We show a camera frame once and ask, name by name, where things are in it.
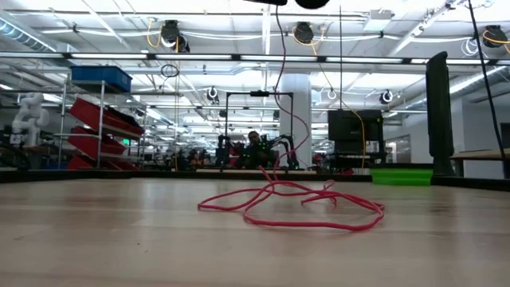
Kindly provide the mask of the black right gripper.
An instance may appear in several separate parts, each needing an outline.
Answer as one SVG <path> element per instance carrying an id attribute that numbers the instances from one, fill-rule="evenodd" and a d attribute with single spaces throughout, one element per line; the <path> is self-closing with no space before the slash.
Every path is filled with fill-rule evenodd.
<path id="1" fill-rule="evenodd" d="M 307 10 L 317 10 L 326 6 L 330 0 L 295 0 L 296 4 Z"/>

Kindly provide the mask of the white pillar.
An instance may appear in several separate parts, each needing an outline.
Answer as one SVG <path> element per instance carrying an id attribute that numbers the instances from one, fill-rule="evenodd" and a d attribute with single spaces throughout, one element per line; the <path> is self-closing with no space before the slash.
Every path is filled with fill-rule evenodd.
<path id="1" fill-rule="evenodd" d="M 293 111 L 293 117 L 286 112 L 280 112 L 280 134 L 292 133 L 295 146 L 299 145 L 308 136 L 296 151 L 297 157 L 304 162 L 308 162 L 312 155 L 312 137 L 298 118 L 301 118 L 308 128 L 311 127 L 312 86 L 309 75 L 303 73 L 284 73 L 280 79 L 279 91 L 291 92 L 293 94 L 292 98 L 286 95 L 280 97 L 280 106 L 288 112 Z"/>

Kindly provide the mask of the black cabinet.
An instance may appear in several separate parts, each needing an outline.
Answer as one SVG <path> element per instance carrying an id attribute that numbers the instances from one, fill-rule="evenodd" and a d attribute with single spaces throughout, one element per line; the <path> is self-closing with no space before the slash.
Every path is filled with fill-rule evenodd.
<path id="1" fill-rule="evenodd" d="M 328 154 L 330 167 L 367 168 L 386 162 L 380 110 L 328 111 L 328 139 L 334 143 Z"/>

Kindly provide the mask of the person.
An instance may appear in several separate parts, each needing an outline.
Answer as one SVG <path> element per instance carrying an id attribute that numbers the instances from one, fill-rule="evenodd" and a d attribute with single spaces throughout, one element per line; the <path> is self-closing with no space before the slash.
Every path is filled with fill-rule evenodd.
<path id="1" fill-rule="evenodd" d="M 248 134 L 249 145 L 242 156 L 241 167 L 245 169 L 266 168 L 274 163 L 273 151 L 262 141 L 260 135 L 251 131 Z"/>

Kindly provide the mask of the green plastic tray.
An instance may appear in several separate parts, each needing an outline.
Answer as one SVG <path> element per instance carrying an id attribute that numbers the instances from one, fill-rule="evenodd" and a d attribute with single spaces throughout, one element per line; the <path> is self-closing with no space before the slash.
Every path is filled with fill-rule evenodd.
<path id="1" fill-rule="evenodd" d="M 371 169 L 373 184 L 390 186 L 429 186 L 431 169 L 380 168 Z"/>

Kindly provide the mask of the blue storage bin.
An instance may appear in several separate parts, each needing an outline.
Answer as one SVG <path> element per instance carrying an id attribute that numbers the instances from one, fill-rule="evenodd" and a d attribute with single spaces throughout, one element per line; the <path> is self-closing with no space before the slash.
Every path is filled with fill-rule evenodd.
<path id="1" fill-rule="evenodd" d="M 105 83 L 106 93 L 122 93 L 131 91 L 132 78 L 113 65 L 74 65 L 71 68 L 71 82 L 88 92 L 101 92 Z"/>

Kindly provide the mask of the wooden top desk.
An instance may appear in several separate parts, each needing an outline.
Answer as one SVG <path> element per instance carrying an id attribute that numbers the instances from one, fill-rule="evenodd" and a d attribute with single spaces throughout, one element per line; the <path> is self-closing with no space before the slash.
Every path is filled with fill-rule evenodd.
<path id="1" fill-rule="evenodd" d="M 473 179 L 504 179 L 500 152 L 494 150 L 461 151 L 450 157 L 456 173 Z"/>

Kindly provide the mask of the red storage bin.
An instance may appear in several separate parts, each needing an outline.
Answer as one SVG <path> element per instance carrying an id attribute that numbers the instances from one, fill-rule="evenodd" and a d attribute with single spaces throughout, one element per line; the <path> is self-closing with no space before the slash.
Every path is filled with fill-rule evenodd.
<path id="1" fill-rule="evenodd" d="M 97 168 L 97 161 L 90 159 L 84 155 L 74 155 L 67 165 L 68 170 L 85 170 Z M 139 168 L 134 164 L 120 161 L 117 159 L 100 160 L 100 169 L 115 170 L 115 171 L 138 171 Z"/>
<path id="2" fill-rule="evenodd" d="M 144 129 L 132 116 L 119 112 L 110 106 L 100 109 L 99 105 L 78 98 L 69 110 L 72 116 L 97 132 L 100 127 L 101 112 L 103 113 L 102 132 L 104 134 L 111 134 L 131 140 L 138 140 L 143 135 Z"/>
<path id="3" fill-rule="evenodd" d="M 82 151 L 91 158 L 96 158 L 98 153 L 99 139 L 96 138 L 97 132 L 90 128 L 84 128 L 75 126 L 71 130 L 71 136 L 68 138 L 68 142 Z M 108 137 L 102 135 L 100 143 L 100 152 L 106 154 L 121 155 L 125 151 L 126 147 Z"/>

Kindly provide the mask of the red bin cart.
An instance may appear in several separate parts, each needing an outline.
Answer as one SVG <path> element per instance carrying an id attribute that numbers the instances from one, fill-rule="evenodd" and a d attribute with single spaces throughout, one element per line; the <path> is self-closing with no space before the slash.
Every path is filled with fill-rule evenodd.
<path id="1" fill-rule="evenodd" d="M 71 129 L 66 132 L 64 130 L 60 130 L 56 137 L 59 140 L 58 144 L 58 156 L 62 157 L 63 153 L 63 144 L 70 144 L 68 142 L 68 138 L 71 136 L 71 130 L 75 126 L 80 126 L 84 128 L 90 128 L 87 124 L 84 124 L 74 116 L 72 116 L 69 113 L 70 108 L 73 106 L 75 101 L 78 98 L 81 98 L 82 100 L 86 100 L 90 103 L 97 104 L 100 106 L 100 109 L 103 109 L 105 106 L 110 106 L 112 108 L 115 108 L 119 112 L 122 112 L 126 115 L 132 116 L 135 121 L 144 129 L 144 121 L 147 118 L 147 108 L 142 105 L 139 101 L 137 101 L 133 96 L 131 96 L 128 92 L 122 92 L 122 93 L 106 93 L 104 91 L 105 83 L 102 83 L 101 92 L 88 92 L 83 90 L 82 88 L 79 88 L 75 86 L 71 80 L 67 80 L 65 82 L 63 91 L 62 91 L 62 102 L 61 102 L 61 125 L 65 124 L 65 117 L 71 116 L 73 119 L 77 120 L 78 123 L 71 127 Z M 136 152 L 131 152 L 131 146 L 132 144 L 140 145 L 145 140 L 145 130 L 143 135 L 138 140 L 131 140 L 126 139 L 119 136 L 113 136 L 111 134 L 104 134 L 102 132 L 102 116 L 103 113 L 100 113 L 100 127 L 99 131 L 97 132 L 96 138 L 99 139 L 98 144 L 98 153 L 97 157 L 91 158 L 90 156 L 86 155 L 82 151 L 78 150 L 76 147 L 74 147 L 72 144 L 71 147 L 76 149 L 76 153 L 78 155 L 84 155 L 86 157 L 89 157 L 92 160 L 97 161 L 97 168 L 100 168 L 100 160 L 101 159 L 108 159 L 108 160 L 120 160 L 125 161 L 134 164 L 136 167 L 138 167 L 141 164 L 141 160 L 143 159 L 143 153 L 144 149 L 139 148 Z M 108 137 L 114 139 L 115 141 L 119 142 L 120 144 L 123 144 L 126 149 L 121 155 L 114 155 L 114 154 L 106 154 L 100 152 L 100 143 L 102 135 L 107 135 Z"/>

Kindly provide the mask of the black robot station frame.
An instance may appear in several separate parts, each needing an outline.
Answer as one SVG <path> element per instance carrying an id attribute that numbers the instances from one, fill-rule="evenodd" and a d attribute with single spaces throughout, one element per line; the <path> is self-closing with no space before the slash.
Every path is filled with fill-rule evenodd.
<path id="1" fill-rule="evenodd" d="M 293 136 L 293 128 L 294 128 L 294 99 L 293 99 L 293 93 L 292 92 L 267 92 L 267 91 L 250 91 L 250 92 L 227 92 L 226 93 L 226 117 L 225 117 L 225 132 L 224 136 L 228 136 L 229 133 L 229 107 L 230 107 L 230 97 L 231 96 L 251 96 L 251 97 L 269 97 L 274 96 L 275 101 L 277 103 L 277 106 L 281 111 L 286 112 L 290 115 L 290 135 L 280 135 L 277 138 L 274 138 L 272 140 L 267 140 L 264 136 L 261 137 L 262 141 L 268 146 L 268 148 L 274 148 L 278 145 L 283 145 L 285 148 L 284 156 L 287 158 L 287 169 L 288 170 L 295 170 L 299 167 L 299 163 L 296 157 L 296 152 L 294 151 L 295 146 L 292 139 Z M 285 110 L 279 105 L 279 101 L 277 97 L 279 96 L 288 96 L 291 100 L 290 104 L 290 110 Z"/>

